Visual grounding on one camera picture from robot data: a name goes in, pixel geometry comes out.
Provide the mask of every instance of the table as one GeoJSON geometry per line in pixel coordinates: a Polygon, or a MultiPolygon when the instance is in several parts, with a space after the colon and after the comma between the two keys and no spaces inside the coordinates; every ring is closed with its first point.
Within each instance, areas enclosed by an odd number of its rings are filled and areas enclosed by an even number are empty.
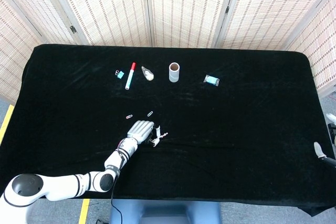
{"type": "Polygon", "coordinates": [[[312,216],[336,205],[336,170],[313,149],[318,141],[333,157],[309,61],[287,51],[38,46],[0,148],[0,192],[20,173],[103,170],[136,120],[169,134],[139,147],[115,198],[295,206],[312,216]],[[174,61],[177,83],[168,78],[174,61]],[[219,86],[204,83],[206,74],[219,86]]]}

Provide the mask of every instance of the white robotic arm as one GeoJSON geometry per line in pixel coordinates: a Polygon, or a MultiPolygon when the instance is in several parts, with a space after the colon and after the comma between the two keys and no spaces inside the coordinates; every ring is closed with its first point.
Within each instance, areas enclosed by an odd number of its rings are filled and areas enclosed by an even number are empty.
{"type": "Polygon", "coordinates": [[[151,134],[154,123],[137,121],[105,161],[104,172],[61,177],[21,174],[13,178],[0,198],[0,223],[27,223],[32,204],[42,196],[56,201],[83,195],[86,191],[107,192],[119,177],[121,168],[151,134]]]}

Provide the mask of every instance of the cardboard tube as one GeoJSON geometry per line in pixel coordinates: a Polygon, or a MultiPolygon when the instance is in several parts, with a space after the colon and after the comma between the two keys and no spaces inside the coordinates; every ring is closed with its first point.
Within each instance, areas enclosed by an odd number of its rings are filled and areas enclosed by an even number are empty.
{"type": "Polygon", "coordinates": [[[169,80],[171,82],[177,82],[180,76],[180,65],[173,62],[169,65],[169,80]]]}

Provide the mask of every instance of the white marker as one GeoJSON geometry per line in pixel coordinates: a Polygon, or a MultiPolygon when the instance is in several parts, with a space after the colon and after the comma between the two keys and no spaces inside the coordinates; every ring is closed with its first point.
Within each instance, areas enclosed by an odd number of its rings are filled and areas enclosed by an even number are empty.
{"type": "Polygon", "coordinates": [[[130,89],[130,85],[131,85],[134,69],[135,69],[135,62],[132,63],[132,67],[131,67],[130,73],[128,75],[128,78],[127,78],[127,82],[126,82],[126,86],[125,86],[125,89],[127,89],[127,90],[130,89]]]}

